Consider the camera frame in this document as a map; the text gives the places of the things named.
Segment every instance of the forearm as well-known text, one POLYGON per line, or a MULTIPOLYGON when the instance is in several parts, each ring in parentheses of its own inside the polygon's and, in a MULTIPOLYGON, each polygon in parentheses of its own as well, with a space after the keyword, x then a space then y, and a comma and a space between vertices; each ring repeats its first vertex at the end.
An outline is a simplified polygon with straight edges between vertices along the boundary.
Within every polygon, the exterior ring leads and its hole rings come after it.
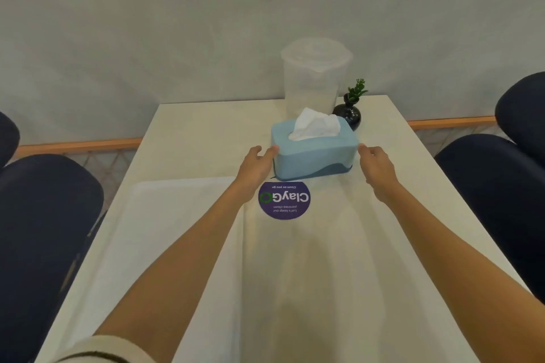
POLYGON ((139 277, 95 334, 122 337, 170 362, 243 204, 231 185, 139 277))
POLYGON ((483 362, 545 360, 545 307, 401 185, 386 203, 483 362))

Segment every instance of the floor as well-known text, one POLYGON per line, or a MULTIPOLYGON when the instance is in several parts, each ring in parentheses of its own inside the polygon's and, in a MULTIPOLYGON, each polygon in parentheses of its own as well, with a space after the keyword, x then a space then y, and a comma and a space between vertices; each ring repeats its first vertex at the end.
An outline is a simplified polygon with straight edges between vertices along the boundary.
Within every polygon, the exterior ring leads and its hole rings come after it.
MULTIPOLYGON (((415 132, 432 155, 436 155, 455 139, 470 134, 493 134, 507 138, 497 126, 473 126, 470 128, 423 129, 415 132)), ((66 154, 85 167, 102 184, 105 209, 109 208, 125 173, 136 153, 135 149, 119 151, 91 151, 80 154, 66 154)))

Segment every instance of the sticker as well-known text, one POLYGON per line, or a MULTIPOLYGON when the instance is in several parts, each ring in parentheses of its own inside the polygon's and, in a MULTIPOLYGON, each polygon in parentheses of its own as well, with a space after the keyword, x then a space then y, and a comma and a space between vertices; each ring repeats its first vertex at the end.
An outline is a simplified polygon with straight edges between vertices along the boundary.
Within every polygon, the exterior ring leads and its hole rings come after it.
POLYGON ((291 220, 307 211, 310 192, 303 182, 265 182, 259 189, 259 205, 277 220, 291 220))

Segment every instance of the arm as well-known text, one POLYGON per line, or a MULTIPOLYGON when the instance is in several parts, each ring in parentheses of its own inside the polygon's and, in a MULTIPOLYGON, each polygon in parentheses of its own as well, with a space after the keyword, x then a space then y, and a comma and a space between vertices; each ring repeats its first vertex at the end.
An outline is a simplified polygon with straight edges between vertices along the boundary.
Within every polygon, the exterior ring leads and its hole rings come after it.
POLYGON ((380 147, 360 145, 359 153, 367 182, 397 217, 477 357, 545 361, 545 306, 412 196, 380 147))
POLYGON ((157 363, 169 363, 193 317, 242 205, 269 174, 278 147, 263 157, 253 147, 235 181, 208 212, 149 266, 119 301, 96 335, 127 339, 157 363))

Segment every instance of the green plant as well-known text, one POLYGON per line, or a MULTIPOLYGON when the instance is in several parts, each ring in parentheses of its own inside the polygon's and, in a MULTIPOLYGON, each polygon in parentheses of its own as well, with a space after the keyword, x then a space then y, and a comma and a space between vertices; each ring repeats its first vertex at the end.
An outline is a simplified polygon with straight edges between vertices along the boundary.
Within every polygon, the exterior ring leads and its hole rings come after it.
POLYGON ((356 86, 353 88, 348 87, 348 100, 350 102, 357 102, 358 98, 362 96, 365 92, 365 81, 364 79, 356 79, 356 86))

